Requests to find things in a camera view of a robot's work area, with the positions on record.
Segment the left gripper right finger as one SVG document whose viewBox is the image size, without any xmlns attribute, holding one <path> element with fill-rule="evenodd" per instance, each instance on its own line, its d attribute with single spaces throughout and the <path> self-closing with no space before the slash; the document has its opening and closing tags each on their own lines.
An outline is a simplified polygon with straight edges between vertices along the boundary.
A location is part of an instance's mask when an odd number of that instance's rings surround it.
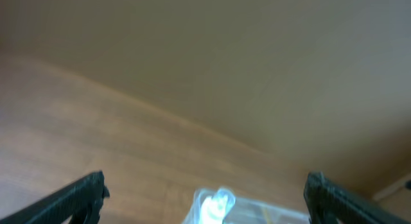
<svg viewBox="0 0 411 224">
<path fill-rule="evenodd" d="M 311 224 L 410 224 L 330 181 L 321 172 L 310 172 L 304 200 Z"/>
</svg>

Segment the white spray bottle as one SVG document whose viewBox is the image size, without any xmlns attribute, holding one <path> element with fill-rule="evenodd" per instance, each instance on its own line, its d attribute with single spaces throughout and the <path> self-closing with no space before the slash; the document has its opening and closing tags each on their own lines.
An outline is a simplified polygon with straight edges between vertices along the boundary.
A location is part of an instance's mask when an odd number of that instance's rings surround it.
<svg viewBox="0 0 411 224">
<path fill-rule="evenodd" d="M 195 191 L 186 223 L 223 224 L 235 203 L 234 193 L 226 187 L 220 187 L 216 191 L 198 189 Z"/>
</svg>

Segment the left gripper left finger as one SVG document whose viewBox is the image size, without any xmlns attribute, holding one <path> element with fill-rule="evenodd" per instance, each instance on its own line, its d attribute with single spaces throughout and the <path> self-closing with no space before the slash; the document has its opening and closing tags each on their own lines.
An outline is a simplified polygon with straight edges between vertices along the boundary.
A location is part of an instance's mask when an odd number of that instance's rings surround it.
<svg viewBox="0 0 411 224">
<path fill-rule="evenodd" d="M 97 224 L 110 196 L 102 171 L 94 171 L 3 219 L 1 224 Z"/>
</svg>

